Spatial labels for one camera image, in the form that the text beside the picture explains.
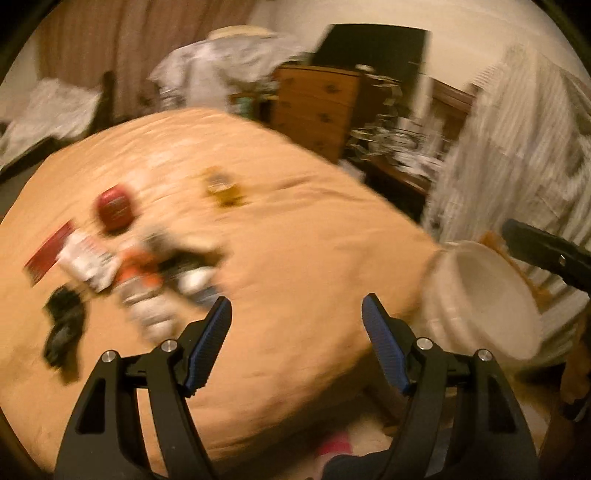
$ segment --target black television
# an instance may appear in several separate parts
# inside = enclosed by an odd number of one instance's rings
[[[427,31],[397,25],[337,24],[329,27],[311,64],[354,70],[369,65],[400,82],[401,103],[410,106],[423,62]]]

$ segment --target blue gripper pad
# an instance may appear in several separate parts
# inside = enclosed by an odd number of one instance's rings
[[[185,387],[195,393],[207,383],[213,364],[226,339],[226,334],[232,323],[232,304],[225,297],[220,297],[217,307],[207,314],[204,321],[207,326],[203,331],[197,345],[189,356],[189,368]]]
[[[376,295],[369,294],[363,299],[361,318],[386,380],[403,394],[408,393],[411,383],[406,372],[406,354],[388,327],[390,317]]]

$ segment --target white bucket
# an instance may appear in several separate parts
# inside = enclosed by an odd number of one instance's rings
[[[421,317],[412,325],[416,335],[454,353],[489,349],[505,367],[524,367],[541,346],[540,314],[527,285],[475,242],[442,253],[423,288]]]

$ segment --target striped curtain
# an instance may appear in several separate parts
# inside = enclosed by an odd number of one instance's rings
[[[480,87],[427,199],[425,230],[441,242],[477,241],[515,218],[591,249],[588,88],[524,46],[510,48]],[[589,299],[557,275],[520,265],[553,295],[541,318],[543,353],[558,359]]]
[[[146,78],[175,48],[247,22],[256,0],[63,0],[40,25],[40,71],[96,87],[116,75],[115,117],[135,117]]]

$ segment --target dark pants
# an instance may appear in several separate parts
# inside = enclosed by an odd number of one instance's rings
[[[363,457],[337,455],[324,467],[322,480],[373,480],[386,464],[389,454],[384,450]]]

